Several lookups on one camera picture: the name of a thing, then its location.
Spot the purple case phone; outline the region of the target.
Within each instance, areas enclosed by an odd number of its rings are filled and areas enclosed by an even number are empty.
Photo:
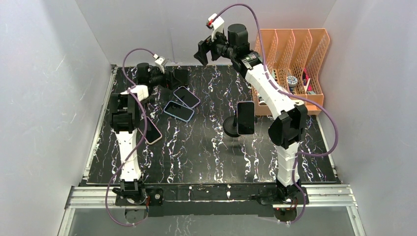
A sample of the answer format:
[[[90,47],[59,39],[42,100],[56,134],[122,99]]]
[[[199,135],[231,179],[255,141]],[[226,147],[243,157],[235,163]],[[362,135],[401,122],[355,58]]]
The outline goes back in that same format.
[[[190,109],[194,109],[201,102],[200,99],[185,86],[178,87],[173,94],[180,102]]]

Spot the pink case phone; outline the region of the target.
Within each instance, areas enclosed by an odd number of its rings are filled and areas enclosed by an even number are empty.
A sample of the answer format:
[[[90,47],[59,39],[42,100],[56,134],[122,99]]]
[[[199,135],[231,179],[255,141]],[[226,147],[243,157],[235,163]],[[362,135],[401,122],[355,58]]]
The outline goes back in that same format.
[[[147,121],[147,133],[145,135],[145,142],[147,145],[153,145],[162,139],[162,134],[156,127],[154,122],[149,117],[146,117],[140,120],[138,132],[141,136],[143,135],[143,132],[145,130],[145,121]]]

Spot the black round base phone stand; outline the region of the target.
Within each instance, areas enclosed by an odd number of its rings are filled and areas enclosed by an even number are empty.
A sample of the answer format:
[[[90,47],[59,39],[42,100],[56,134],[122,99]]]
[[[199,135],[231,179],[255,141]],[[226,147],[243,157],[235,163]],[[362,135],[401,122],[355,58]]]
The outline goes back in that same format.
[[[229,116],[223,121],[223,131],[232,138],[237,138],[240,135],[238,134],[236,116]]]

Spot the purple back magsafe phone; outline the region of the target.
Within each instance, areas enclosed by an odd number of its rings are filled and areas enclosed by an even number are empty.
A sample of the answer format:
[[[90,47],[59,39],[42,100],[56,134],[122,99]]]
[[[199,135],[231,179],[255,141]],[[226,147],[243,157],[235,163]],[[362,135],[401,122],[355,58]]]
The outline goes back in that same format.
[[[253,101],[237,103],[237,133],[252,135],[255,133],[255,104]]]

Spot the orange desk file organizer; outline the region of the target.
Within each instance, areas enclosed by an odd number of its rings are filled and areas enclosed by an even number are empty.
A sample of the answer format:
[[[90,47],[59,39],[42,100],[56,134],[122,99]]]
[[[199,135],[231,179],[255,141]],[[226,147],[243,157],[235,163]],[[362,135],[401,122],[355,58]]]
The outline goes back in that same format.
[[[276,82],[288,92],[307,98],[309,115],[318,115],[323,105],[319,75],[330,44],[326,29],[261,29],[256,37],[255,51],[266,55],[267,68]],[[311,90],[304,90],[302,75],[306,69],[311,81]],[[290,88],[287,76],[297,77],[298,84]]]

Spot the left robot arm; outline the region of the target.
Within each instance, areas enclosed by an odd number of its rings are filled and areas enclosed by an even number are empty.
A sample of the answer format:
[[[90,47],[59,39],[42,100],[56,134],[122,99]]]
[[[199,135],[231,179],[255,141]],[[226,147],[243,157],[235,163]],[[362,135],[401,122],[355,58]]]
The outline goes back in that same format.
[[[114,173],[119,177],[119,187],[112,192],[129,204],[142,205],[152,200],[154,194],[162,195],[156,190],[146,190],[137,157],[143,142],[150,145],[161,137],[161,132],[146,115],[143,102],[149,99],[155,87],[169,90],[187,87],[188,77],[187,69],[167,71],[162,65],[142,62],[127,76],[133,86],[110,96],[110,127],[116,136],[120,157],[120,166]]]

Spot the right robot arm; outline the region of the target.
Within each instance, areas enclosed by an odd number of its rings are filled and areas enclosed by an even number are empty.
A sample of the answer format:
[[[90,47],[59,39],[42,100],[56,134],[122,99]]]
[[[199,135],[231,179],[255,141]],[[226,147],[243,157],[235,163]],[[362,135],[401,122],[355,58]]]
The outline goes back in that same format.
[[[307,108],[290,98],[290,94],[267,69],[266,59],[250,48],[245,25],[229,25],[227,34],[224,33],[223,23],[217,20],[209,20],[207,27],[212,33],[198,43],[194,58],[202,65],[207,65],[208,53],[211,53],[212,61],[219,57],[230,59],[233,68],[266,103],[274,119],[268,135],[277,152],[277,199],[288,204],[300,192],[298,148],[307,118]]]

